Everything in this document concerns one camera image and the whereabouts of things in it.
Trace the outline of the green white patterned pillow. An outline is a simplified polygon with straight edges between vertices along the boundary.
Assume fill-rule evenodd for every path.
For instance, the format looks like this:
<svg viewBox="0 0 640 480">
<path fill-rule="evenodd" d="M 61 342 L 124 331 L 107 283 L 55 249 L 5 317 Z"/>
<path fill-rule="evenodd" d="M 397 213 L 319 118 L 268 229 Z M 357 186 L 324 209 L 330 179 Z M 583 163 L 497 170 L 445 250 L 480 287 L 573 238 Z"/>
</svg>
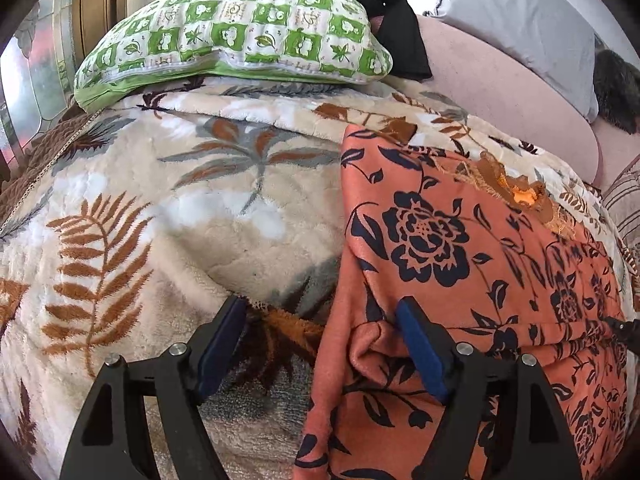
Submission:
<svg viewBox="0 0 640 480">
<path fill-rule="evenodd" d="M 74 98 L 93 113 L 194 75 L 368 84 L 392 67 L 357 0 L 154 0 L 86 56 Z"/>
</svg>

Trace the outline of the dark furry cushion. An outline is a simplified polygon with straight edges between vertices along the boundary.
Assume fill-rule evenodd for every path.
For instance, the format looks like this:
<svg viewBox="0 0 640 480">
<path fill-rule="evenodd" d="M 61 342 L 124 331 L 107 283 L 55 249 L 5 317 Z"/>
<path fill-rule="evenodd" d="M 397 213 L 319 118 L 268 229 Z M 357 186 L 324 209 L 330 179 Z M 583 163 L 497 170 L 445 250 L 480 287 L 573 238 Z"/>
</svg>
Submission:
<svg viewBox="0 0 640 480">
<path fill-rule="evenodd" d="M 594 59 L 593 88 L 599 115 L 629 134 L 639 132 L 639 70 L 612 50 Z"/>
</svg>

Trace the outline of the orange floral print garment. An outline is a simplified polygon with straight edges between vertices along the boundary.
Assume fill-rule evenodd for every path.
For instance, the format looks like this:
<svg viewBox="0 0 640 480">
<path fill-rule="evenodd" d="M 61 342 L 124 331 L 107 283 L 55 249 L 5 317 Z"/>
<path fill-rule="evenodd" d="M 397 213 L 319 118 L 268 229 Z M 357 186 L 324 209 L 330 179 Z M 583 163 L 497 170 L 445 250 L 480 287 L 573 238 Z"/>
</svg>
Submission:
<svg viewBox="0 0 640 480">
<path fill-rule="evenodd" d="M 487 160 L 400 145 L 351 126 L 341 180 L 345 245 L 314 367 L 297 479 L 409 479 L 444 409 L 422 386 L 396 322 L 415 301 L 491 358 L 534 356 L 586 479 L 628 425 L 627 352 L 610 252 L 540 184 L 488 184 Z"/>
</svg>

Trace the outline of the striped beige pillow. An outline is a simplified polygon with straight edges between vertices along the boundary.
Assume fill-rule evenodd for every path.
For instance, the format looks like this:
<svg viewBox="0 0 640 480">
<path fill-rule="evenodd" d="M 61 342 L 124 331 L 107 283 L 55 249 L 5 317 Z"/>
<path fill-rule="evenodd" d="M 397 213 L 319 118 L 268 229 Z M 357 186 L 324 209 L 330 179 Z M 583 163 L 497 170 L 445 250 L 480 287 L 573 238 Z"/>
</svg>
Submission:
<svg viewBox="0 0 640 480">
<path fill-rule="evenodd" d="M 620 238 L 636 255 L 640 237 L 640 162 L 636 157 L 604 194 L 603 203 Z"/>
</svg>

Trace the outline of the grey pillow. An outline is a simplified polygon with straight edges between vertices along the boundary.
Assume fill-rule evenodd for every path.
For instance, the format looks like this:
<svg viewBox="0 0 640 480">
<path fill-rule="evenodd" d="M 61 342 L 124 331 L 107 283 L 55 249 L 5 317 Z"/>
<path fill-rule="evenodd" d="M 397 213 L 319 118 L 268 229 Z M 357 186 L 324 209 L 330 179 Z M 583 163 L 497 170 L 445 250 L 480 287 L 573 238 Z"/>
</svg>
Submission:
<svg viewBox="0 0 640 480">
<path fill-rule="evenodd" d="M 432 15 L 514 58 L 596 119 L 596 34 L 566 0 L 439 0 Z"/>
</svg>

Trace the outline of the cream leaf-pattern fleece blanket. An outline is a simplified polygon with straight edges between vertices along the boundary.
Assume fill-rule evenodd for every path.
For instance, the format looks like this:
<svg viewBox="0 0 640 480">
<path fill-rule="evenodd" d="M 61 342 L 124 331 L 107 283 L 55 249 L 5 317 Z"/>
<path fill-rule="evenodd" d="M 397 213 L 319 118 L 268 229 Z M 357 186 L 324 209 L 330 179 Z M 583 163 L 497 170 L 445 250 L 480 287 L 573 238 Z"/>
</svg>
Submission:
<svg viewBox="0 0 640 480">
<path fill-rule="evenodd" d="M 47 133 L 1 195 L 1 419 L 29 468 L 60 474 L 100 361 L 147 358 L 252 300 L 232 373 L 204 408 L 235 479 L 295 478 L 345 245 L 346 130 L 487 160 L 533 184 L 610 252 L 601 201 L 551 153 L 446 110 L 407 81 L 358 89 L 191 78 Z"/>
</svg>

